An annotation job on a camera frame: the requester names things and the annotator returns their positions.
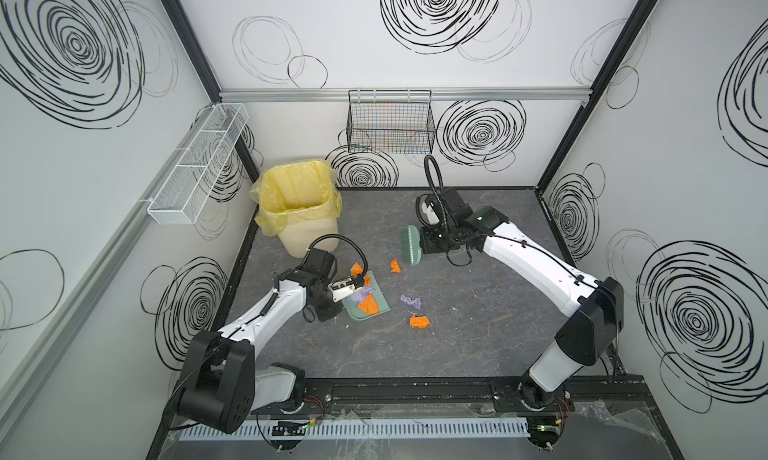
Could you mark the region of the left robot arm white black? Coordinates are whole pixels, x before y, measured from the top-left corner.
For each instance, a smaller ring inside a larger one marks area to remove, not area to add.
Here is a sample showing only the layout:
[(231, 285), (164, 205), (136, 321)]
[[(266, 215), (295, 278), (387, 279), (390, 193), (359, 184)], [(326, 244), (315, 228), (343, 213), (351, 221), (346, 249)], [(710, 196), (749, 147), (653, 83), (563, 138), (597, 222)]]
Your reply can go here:
[(166, 411), (219, 432), (232, 433), (253, 412), (276, 407), (302, 409), (306, 374), (291, 365), (274, 363), (265, 369), (256, 360), (272, 337), (296, 315), (305, 322), (327, 322), (343, 309), (345, 298), (361, 290), (369, 270), (362, 256), (361, 272), (335, 277), (336, 257), (321, 249), (322, 235), (308, 246), (301, 263), (273, 279), (270, 291), (233, 322), (220, 329), (201, 330), (191, 340), (180, 377)]

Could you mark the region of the mint green hand brush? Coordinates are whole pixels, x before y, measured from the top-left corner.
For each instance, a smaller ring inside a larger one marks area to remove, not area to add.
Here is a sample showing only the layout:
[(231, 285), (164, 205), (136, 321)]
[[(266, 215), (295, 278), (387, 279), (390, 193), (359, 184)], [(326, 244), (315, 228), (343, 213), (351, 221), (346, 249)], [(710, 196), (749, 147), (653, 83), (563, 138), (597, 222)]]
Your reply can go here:
[(400, 230), (403, 261), (410, 265), (417, 265), (422, 259), (420, 245), (420, 232), (414, 225), (407, 225)]

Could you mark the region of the mint green dustpan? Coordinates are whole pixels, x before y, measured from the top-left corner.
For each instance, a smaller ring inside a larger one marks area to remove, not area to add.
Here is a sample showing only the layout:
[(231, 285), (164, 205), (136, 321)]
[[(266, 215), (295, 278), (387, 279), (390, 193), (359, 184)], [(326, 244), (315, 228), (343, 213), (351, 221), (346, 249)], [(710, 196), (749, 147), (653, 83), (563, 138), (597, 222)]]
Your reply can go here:
[(391, 311), (373, 273), (364, 278), (363, 288), (342, 300), (347, 314), (364, 321)]

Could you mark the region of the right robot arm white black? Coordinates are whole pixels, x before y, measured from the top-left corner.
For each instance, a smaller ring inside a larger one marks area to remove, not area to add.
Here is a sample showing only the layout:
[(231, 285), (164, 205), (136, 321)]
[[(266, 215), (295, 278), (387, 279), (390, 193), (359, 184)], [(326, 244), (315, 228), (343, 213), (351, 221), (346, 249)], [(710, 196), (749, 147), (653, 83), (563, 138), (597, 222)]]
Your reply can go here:
[(481, 253), (510, 268), (535, 287), (565, 317), (550, 345), (521, 376), (521, 403), (539, 412), (555, 403), (565, 382), (594, 365), (623, 328), (624, 289), (615, 279), (599, 280), (569, 265), (529, 238), (499, 210), (474, 210), (443, 182), (437, 160), (426, 155), (429, 191), (417, 198), (417, 225), (401, 232), (403, 254), (418, 264), (425, 255), (463, 250)]

